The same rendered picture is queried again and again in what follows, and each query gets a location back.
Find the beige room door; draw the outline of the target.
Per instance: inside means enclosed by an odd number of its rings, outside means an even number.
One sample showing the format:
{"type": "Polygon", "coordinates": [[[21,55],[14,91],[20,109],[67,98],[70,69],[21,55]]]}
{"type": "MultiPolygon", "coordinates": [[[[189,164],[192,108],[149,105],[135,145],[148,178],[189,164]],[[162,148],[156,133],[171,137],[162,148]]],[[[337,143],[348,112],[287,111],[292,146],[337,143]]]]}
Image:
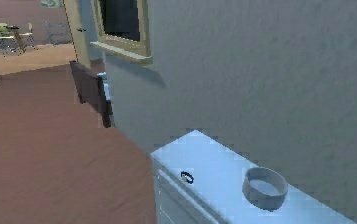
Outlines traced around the beige room door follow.
{"type": "Polygon", "coordinates": [[[78,0],[63,0],[65,12],[74,44],[77,61],[85,67],[90,68],[91,62],[89,58],[85,32],[79,32],[77,28],[83,28],[78,0]]]}

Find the dark brown bed frame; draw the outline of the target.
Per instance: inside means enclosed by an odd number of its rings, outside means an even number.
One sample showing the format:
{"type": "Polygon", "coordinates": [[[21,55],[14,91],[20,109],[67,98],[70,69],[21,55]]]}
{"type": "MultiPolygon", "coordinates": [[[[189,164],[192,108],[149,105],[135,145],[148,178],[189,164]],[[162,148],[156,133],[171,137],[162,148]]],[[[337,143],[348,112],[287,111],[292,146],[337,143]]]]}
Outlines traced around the dark brown bed frame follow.
{"type": "Polygon", "coordinates": [[[114,125],[112,103],[103,60],[93,60],[90,68],[75,60],[70,61],[69,64],[79,102],[90,104],[101,115],[103,126],[112,127],[114,125]]]}

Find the white chair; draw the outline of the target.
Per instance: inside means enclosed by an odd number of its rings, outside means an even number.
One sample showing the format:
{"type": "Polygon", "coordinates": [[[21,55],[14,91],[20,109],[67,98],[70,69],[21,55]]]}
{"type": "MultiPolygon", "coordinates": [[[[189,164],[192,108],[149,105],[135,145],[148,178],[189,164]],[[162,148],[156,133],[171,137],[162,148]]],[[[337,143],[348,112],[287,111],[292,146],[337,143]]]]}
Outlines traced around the white chair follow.
{"type": "Polygon", "coordinates": [[[19,36],[23,44],[23,49],[26,49],[27,45],[33,49],[36,49],[35,40],[33,37],[33,25],[31,23],[28,23],[28,31],[25,33],[20,33],[19,36]]]}

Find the white chest of drawers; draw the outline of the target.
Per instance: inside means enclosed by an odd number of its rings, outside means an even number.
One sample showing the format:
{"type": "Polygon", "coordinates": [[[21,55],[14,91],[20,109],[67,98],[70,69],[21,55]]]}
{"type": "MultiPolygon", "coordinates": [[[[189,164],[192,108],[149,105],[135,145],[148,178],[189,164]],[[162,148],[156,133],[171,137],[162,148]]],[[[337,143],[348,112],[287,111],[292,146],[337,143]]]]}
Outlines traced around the white chest of drawers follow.
{"type": "Polygon", "coordinates": [[[356,224],[293,186],[276,211],[242,192],[255,164],[194,130],[151,154],[157,224],[356,224]]]}

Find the grey round bowl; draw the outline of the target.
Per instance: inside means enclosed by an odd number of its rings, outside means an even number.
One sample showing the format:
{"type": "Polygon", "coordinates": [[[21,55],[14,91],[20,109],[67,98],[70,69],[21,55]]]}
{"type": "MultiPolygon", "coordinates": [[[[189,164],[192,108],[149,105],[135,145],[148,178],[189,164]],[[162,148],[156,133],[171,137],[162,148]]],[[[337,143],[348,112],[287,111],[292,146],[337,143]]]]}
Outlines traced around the grey round bowl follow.
{"type": "Polygon", "coordinates": [[[265,167],[253,167],[246,171],[242,192],[254,206],[266,210],[278,210],[288,193],[285,178],[274,170],[265,167]]]}

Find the green framed picture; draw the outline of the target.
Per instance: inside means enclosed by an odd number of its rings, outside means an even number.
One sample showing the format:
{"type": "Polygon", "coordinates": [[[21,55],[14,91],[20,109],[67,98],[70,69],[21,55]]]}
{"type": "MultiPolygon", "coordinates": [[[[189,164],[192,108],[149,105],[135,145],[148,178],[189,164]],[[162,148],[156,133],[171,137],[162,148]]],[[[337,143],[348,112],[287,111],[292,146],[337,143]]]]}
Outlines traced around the green framed picture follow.
{"type": "Polygon", "coordinates": [[[63,0],[40,0],[41,6],[44,8],[62,8],[63,0]]]}

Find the dark wooden table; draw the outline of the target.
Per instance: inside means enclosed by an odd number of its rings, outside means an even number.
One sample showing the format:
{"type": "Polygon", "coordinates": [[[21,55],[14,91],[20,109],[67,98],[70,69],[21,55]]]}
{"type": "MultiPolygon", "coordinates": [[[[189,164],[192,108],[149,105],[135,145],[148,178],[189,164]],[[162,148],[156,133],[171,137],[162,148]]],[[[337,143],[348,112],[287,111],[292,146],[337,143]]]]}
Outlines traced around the dark wooden table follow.
{"type": "Polygon", "coordinates": [[[9,32],[14,36],[14,40],[10,42],[11,47],[14,49],[13,52],[16,52],[17,54],[22,54],[26,52],[26,49],[23,49],[23,44],[19,36],[19,28],[17,26],[7,26],[9,32]]]}

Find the green chair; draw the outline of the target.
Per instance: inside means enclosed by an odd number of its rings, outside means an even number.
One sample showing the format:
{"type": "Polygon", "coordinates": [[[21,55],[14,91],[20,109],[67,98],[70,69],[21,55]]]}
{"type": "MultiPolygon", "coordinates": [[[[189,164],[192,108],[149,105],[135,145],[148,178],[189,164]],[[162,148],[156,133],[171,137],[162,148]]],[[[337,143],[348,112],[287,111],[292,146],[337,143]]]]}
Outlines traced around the green chair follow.
{"type": "Polygon", "coordinates": [[[14,36],[9,32],[7,26],[7,23],[0,23],[0,48],[4,50],[4,53],[14,51],[10,45],[10,42],[14,40],[14,36]]]}

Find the window with beige frame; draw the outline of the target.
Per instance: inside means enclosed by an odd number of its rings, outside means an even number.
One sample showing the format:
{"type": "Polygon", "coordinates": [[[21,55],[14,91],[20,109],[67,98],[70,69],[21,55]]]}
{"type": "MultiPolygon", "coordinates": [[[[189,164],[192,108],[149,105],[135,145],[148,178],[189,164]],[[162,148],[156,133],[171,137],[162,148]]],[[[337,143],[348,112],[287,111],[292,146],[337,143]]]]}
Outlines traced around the window with beige frame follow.
{"type": "Polygon", "coordinates": [[[94,47],[132,63],[152,63],[148,0],[91,0],[91,6],[94,47]]]}

